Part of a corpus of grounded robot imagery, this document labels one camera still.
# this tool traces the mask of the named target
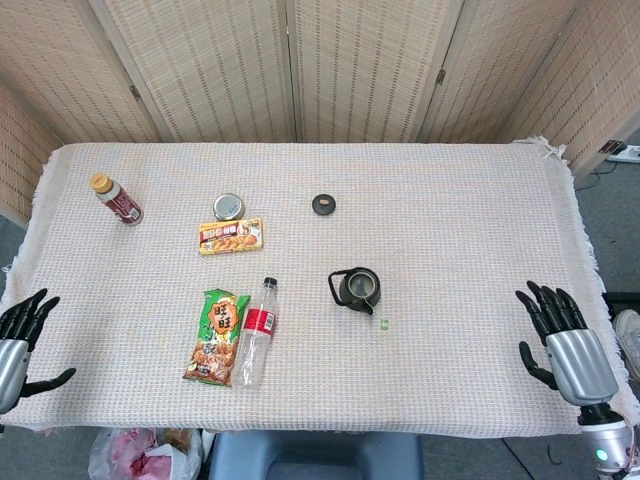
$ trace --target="gray floor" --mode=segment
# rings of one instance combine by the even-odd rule
[[[606,172],[613,167],[603,165]],[[591,175],[577,192],[600,274],[610,291],[640,291],[640,165],[619,164],[610,174]],[[0,266],[11,263],[24,232],[0,217]],[[4,291],[4,275],[0,275]],[[75,428],[50,436],[7,428],[0,440],[0,477],[4,480],[87,478],[89,450],[97,429]],[[423,436],[429,479],[596,479],[593,462],[578,436],[511,438],[509,446],[529,469],[518,463],[501,440],[468,440]],[[547,449],[560,465],[552,465]]]

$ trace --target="shoe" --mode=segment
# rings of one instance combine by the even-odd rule
[[[634,380],[640,382],[640,314],[623,310],[613,319],[613,329],[626,355],[625,365]]]

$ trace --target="power strip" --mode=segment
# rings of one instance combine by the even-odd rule
[[[609,155],[607,160],[610,162],[640,163],[640,145],[627,145],[617,155]]]

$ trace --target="gray chair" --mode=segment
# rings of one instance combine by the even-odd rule
[[[422,474],[417,435],[250,430],[216,436],[209,480],[421,480]]]

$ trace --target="white tablecloth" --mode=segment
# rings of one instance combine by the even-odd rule
[[[144,208],[139,226],[95,198],[98,171]],[[225,192],[263,219],[263,251],[198,254],[198,225]],[[331,216],[311,209],[319,193],[336,199]],[[78,371],[4,423],[576,432],[577,408],[519,358],[527,340],[546,364],[514,295],[529,279],[575,296],[619,381],[614,408],[639,418],[570,173],[543,145],[70,145],[34,207],[3,306],[41,287],[60,295],[30,379]],[[354,266],[381,279],[372,318],[331,299],[327,275]],[[183,380],[202,292],[258,294],[265,276],[278,279],[281,315],[261,388]]]

